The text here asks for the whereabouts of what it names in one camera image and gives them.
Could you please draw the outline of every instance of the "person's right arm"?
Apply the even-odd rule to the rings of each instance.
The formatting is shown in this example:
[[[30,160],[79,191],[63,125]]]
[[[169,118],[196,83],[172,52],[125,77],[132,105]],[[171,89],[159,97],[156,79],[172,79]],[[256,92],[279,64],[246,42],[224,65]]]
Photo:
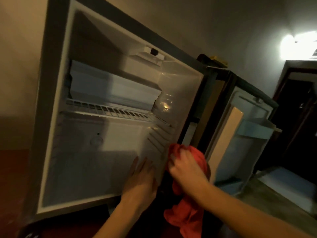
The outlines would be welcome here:
[[[270,216],[209,184],[189,151],[172,157],[168,168],[185,193],[244,238],[309,238],[286,222]]]

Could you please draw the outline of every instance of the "person's left arm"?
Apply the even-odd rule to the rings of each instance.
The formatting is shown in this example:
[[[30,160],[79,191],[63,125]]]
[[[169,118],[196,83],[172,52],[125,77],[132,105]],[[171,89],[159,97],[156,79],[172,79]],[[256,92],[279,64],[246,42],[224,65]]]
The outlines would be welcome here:
[[[121,201],[93,238],[125,237],[156,196],[155,168],[145,158],[136,168],[136,157],[124,185]]]

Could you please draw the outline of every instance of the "person's left hand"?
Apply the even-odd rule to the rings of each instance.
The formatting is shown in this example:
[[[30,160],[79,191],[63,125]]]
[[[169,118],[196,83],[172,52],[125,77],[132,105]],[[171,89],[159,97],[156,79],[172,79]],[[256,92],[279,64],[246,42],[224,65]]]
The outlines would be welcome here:
[[[154,200],[158,184],[154,179],[155,167],[152,162],[145,158],[136,168],[138,160],[136,157],[132,163],[120,203],[141,215]]]

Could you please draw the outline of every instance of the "hand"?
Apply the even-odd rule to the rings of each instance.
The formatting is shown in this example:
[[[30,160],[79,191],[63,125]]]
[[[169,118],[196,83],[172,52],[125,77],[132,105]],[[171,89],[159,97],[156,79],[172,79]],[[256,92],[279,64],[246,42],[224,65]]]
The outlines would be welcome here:
[[[152,162],[145,158],[136,168],[138,160],[136,157],[131,165],[120,204],[133,209],[140,216],[154,200],[158,184],[154,179],[155,167]]]
[[[168,169],[183,191],[194,199],[203,192],[205,185],[209,185],[204,172],[188,150],[180,150],[180,159],[171,155]]]

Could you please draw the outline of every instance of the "circular mark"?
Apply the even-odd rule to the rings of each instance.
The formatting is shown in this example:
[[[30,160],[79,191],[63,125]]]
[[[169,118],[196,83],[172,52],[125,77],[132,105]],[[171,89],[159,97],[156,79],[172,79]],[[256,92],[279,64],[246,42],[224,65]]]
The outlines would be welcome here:
[[[103,139],[100,137],[100,136],[97,136],[97,137],[93,137],[91,140],[90,140],[90,144],[93,145],[93,146],[99,146],[103,143]]]

